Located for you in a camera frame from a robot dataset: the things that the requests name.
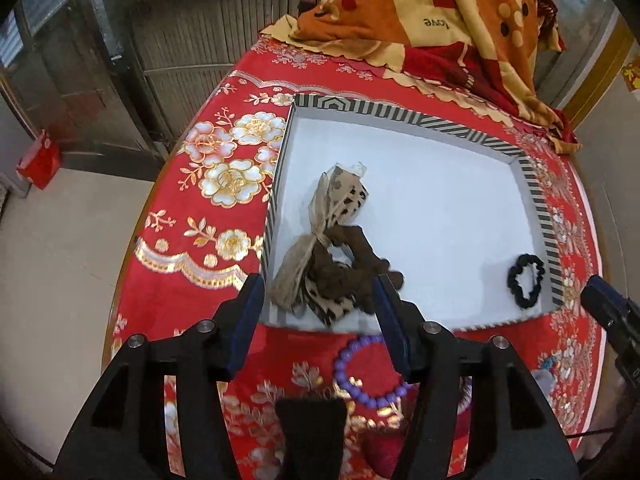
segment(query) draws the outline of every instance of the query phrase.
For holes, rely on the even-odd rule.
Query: gold embroidery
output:
[[[218,257],[215,254],[207,254],[204,257],[206,267],[215,267],[218,264]]]
[[[190,162],[189,168],[180,168],[180,171],[185,173],[187,176],[184,180],[179,180],[178,184],[180,184],[180,191],[184,191],[185,189],[189,189],[189,182],[195,184],[200,177],[202,177],[202,170],[206,168],[204,164],[197,164],[196,162]]]
[[[164,229],[164,225],[162,224],[167,224],[169,227],[172,227],[175,224],[175,220],[170,216],[164,219],[162,218],[164,215],[166,215],[166,209],[161,209],[157,213],[150,211],[149,214],[146,215],[145,228],[153,227],[157,233],[159,231],[162,231],[162,229]]]
[[[257,146],[262,142],[279,139],[284,135],[286,127],[287,123],[282,117],[270,112],[256,112],[243,115],[234,123],[229,133],[239,144]]]
[[[169,250],[169,242],[167,242],[164,238],[158,238],[158,241],[156,242],[156,251],[165,253],[168,250]]]
[[[231,119],[233,119],[236,114],[229,114],[228,112],[229,108],[227,108],[226,106],[222,108],[222,113],[216,112],[216,117],[218,118],[216,124],[220,124],[221,126],[233,126],[233,124],[231,123]]]
[[[228,229],[223,233],[220,233],[218,238],[216,238],[214,236],[216,228],[211,225],[207,225],[206,218],[202,218],[200,223],[196,225],[196,221],[192,217],[188,217],[187,224],[189,224],[191,229],[187,229],[184,232],[184,236],[191,237],[199,234],[200,236],[193,242],[193,245],[198,247],[204,247],[209,242],[215,242],[216,251],[223,260],[235,260],[236,262],[239,262],[244,259],[251,250],[255,251],[258,259],[262,256],[263,238],[260,235],[255,237],[255,242],[252,244],[251,238],[249,238],[242,229]]]
[[[223,260],[239,262],[251,249],[251,238],[240,229],[229,229],[223,232],[216,242],[216,251]]]
[[[197,234],[200,235],[193,241],[193,245],[198,247],[204,247],[209,242],[216,241],[216,239],[213,236],[216,233],[216,228],[211,225],[207,225],[206,218],[202,218],[200,220],[200,223],[196,225],[196,221],[192,217],[188,217],[187,224],[189,224],[189,227],[191,229],[187,229],[184,232],[184,236],[195,236]]]
[[[380,408],[376,413],[378,416],[386,416],[386,423],[390,428],[399,428],[400,422],[404,419],[401,399],[398,397],[396,402],[390,403],[386,408]]]
[[[271,196],[271,184],[265,184],[264,182],[261,182],[261,185],[262,185],[262,188],[265,190],[265,193],[262,196],[262,201],[268,202],[269,197]]]
[[[158,254],[139,237],[134,254],[138,261],[147,269],[162,274],[181,272],[187,280],[202,288],[217,289],[234,286],[242,288],[246,273],[236,264],[226,269],[204,269],[189,256],[189,253],[179,253],[173,256]]]
[[[230,209],[236,204],[248,204],[260,190],[264,173],[252,160],[232,160],[222,162],[204,174],[198,187],[204,198],[213,205]]]
[[[360,99],[363,101],[370,100],[370,97],[364,94],[358,94],[356,92],[340,92],[339,90],[328,88],[326,86],[315,86],[315,85],[298,86],[298,85],[294,85],[292,82],[289,82],[289,81],[263,81],[262,79],[258,79],[257,77],[247,72],[242,72],[241,70],[233,70],[232,72],[229,73],[227,77],[245,78],[248,81],[251,81],[251,83],[253,83],[258,88],[273,87],[274,92],[280,92],[282,90],[282,87],[286,87],[292,90],[293,92],[305,92],[305,93],[315,93],[315,94],[322,94],[322,95],[332,95],[336,97],[348,97],[351,99]],[[275,84],[282,85],[282,87],[281,86],[274,87],[273,85]],[[376,102],[379,102],[385,105],[390,105],[390,106],[397,106],[399,108],[402,108],[404,106],[402,103],[399,103],[399,102],[397,103],[395,101],[377,100]]]

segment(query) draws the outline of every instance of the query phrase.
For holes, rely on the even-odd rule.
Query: brown cloth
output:
[[[324,235],[325,229],[353,218],[367,196],[367,190],[355,173],[334,166],[329,173],[322,174],[309,204],[311,232],[301,235],[285,254],[271,283],[270,298],[273,304],[293,311],[300,295],[300,282],[316,242],[328,247],[330,242]]]
[[[350,248],[353,253],[353,266],[347,267],[334,262],[326,247],[317,242],[314,246],[308,276],[316,282],[321,298],[342,300],[342,298],[353,297],[360,310],[373,314],[371,282],[374,276],[386,274],[396,290],[402,287],[404,281],[402,274],[389,270],[389,261],[376,256],[361,227],[337,224],[327,229],[324,234],[333,245],[345,245]]]

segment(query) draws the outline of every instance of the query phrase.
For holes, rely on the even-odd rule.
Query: red tablecloth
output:
[[[600,269],[588,206],[570,162],[553,153],[541,130],[516,119],[507,125],[489,118],[482,110],[495,112],[491,105],[477,101],[477,106],[463,108],[443,100],[442,92],[428,97],[398,86],[366,65],[265,38],[245,54],[203,106],[195,129],[167,162],[152,191],[143,212],[144,227],[133,257],[123,266],[116,293],[113,333],[108,334],[113,337],[112,354],[134,333],[165,338],[211,317],[222,301],[236,296],[247,273],[258,271],[278,138],[296,92],[391,102],[465,124],[532,156],[554,220],[566,304],[539,319],[465,336],[478,340],[497,333],[506,336],[530,369],[552,362],[558,380],[550,396],[553,410],[565,433],[582,431],[595,402],[604,340],[579,304],[586,279]],[[333,360],[353,337],[258,326],[244,369],[230,384],[220,384],[225,420],[244,478],[275,478],[284,443],[274,414],[275,399],[333,394]],[[361,379],[369,393],[389,391],[398,377],[385,349],[372,346],[368,351],[366,358],[352,361],[350,374]],[[179,472],[174,388],[172,378],[167,378],[168,446],[173,468]],[[348,407],[342,478],[373,478],[359,451],[359,432],[398,427],[401,406],[380,412],[353,402]],[[465,453],[461,438],[454,446],[452,472],[463,468]]]

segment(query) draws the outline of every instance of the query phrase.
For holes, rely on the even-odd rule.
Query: floral pattern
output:
[[[276,164],[278,163],[281,147],[282,139],[276,139],[258,149],[258,153],[255,155],[255,161],[260,162],[260,170],[263,173],[273,176],[276,171]]]
[[[213,205],[230,208],[236,204],[248,204],[262,187],[264,174],[250,160],[232,160],[207,170],[198,183],[204,198]]]
[[[271,102],[276,106],[291,106],[293,94],[276,94],[271,98]]]
[[[373,81],[373,74],[369,70],[356,70],[353,66],[347,63],[340,63],[335,71],[344,72],[347,74],[355,73],[360,79],[364,79],[365,81]]]
[[[209,242],[213,242],[216,245],[216,251],[223,260],[235,260],[236,262],[244,259],[249,250],[255,251],[258,259],[262,255],[262,236],[257,235],[255,242],[251,242],[251,238],[242,231],[242,229],[228,229],[223,233],[220,233],[216,238],[216,228],[212,225],[207,225],[207,219],[202,218],[198,224],[192,217],[187,218],[187,224],[189,229],[184,232],[184,236],[197,238],[193,241],[193,245],[196,247],[204,247]],[[207,267],[215,267],[218,263],[218,258],[215,254],[207,254],[204,264]]]
[[[211,167],[233,155],[237,145],[233,136],[209,121],[196,123],[178,153],[188,153],[192,162]]]
[[[159,233],[164,229],[164,226],[173,227],[176,222],[175,219],[170,216],[163,218],[164,215],[166,215],[166,209],[161,209],[157,213],[149,211],[145,219],[145,228],[152,227],[156,233]]]
[[[582,243],[582,237],[578,230],[578,225],[572,223],[564,216],[564,212],[555,207],[552,209],[552,217],[554,221],[554,230],[556,231],[556,240],[562,248],[569,254],[578,254],[581,256],[586,252]]]
[[[293,68],[307,68],[307,63],[323,65],[326,57],[322,54],[311,54],[285,43],[272,43],[265,36],[261,36],[251,50],[258,53],[271,52],[275,54],[272,63],[290,64]]]
[[[216,92],[216,94],[219,94],[220,92],[224,92],[226,95],[229,95],[235,92],[236,90],[238,89],[235,86],[233,86],[231,83],[224,83],[220,85],[220,88],[218,88],[218,91]]]
[[[549,168],[548,164],[541,158],[532,156],[530,159],[536,176],[540,181],[540,186],[542,186],[550,196],[569,202],[571,200],[571,192],[569,191],[569,180],[564,166],[561,165],[559,168],[560,173],[556,173]]]
[[[564,305],[570,309],[574,317],[584,316],[584,310],[580,305],[580,293],[584,288],[581,280],[575,277],[574,268],[562,269],[562,293],[564,295]]]
[[[276,117],[276,114],[258,112],[243,115],[230,132],[239,144],[256,146],[283,136],[285,127],[284,119]]]
[[[251,238],[242,229],[229,229],[218,236],[216,251],[223,260],[239,262],[251,249]]]
[[[118,314],[118,319],[116,319],[116,323],[113,326],[113,334],[116,335],[122,332],[127,326],[127,323],[127,318],[122,317],[122,314]]]

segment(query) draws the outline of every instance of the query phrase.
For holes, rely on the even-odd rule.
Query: white flower embroidery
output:
[[[276,94],[271,98],[271,102],[277,106],[291,106],[293,104],[293,95]]]
[[[335,69],[336,72],[346,72],[347,74],[353,74],[356,72],[353,66],[347,65],[346,63],[340,63],[338,68]]]
[[[233,86],[231,83],[224,83],[220,88],[218,88],[216,95],[218,95],[220,92],[224,92],[226,95],[229,95],[230,93],[232,94],[236,90],[238,89],[235,86]]]
[[[263,173],[273,176],[280,155],[282,138],[268,142],[266,146],[261,146],[255,156],[256,162],[260,162],[260,169]]]
[[[210,167],[233,155],[237,145],[232,138],[224,128],[209,121],[196,123],[178,153],[187,153],[192,162]]]
[[[124,327],[127,325],[127,318],[122,317],[122,314],[118,314],[118,319],[113,327],[113,334],[119,334],[124,330]]]
[[[578,226],[569,222],[569,220],[564,217],[562,210],[557,207],[553,208],[552,218],[554,220],[554,230],[556,231],[558,243],[564,247],[567,253],[576,253],[578,256],[581,256]]]
[[[250,160],[232,160],[217,164],[204,174],[198,186],[204,198],[213,205],[231,208],[237,203],[248,204],[260,191],[264,174]]]
[[[216,251],[223,260],[239,262],[251,249],[251,238],[242,229],[229,229],[218,235]]]
[[[286,123],[283,118],[275,114],[258,112],[243,115],[234,123],[230,133],[239,144],[256,146],[262,142],[269,142],[284,134]]]

